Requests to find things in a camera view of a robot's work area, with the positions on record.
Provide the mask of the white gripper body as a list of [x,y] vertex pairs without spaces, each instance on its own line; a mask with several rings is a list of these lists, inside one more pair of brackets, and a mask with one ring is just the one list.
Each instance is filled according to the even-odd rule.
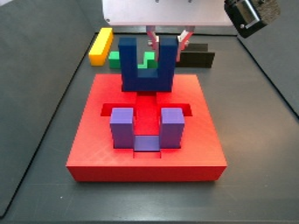
[[111,25],[231,26],[223,0],[103,0]]

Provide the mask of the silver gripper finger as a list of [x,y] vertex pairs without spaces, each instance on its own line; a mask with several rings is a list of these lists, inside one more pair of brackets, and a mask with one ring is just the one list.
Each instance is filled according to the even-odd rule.
[[195,26],[188,25],[184,27],[182,34],[178,36],[178,54],[176,54],[176,61],[180,61],[182,51],[184,50],[186,46],[190,43],[190,37],[194,34]]
[[154,50],[159,48],[159,36],[155,34],[155,26],[148,25],[146,27],[146,33],[150,38],[148,45],[152,47]]

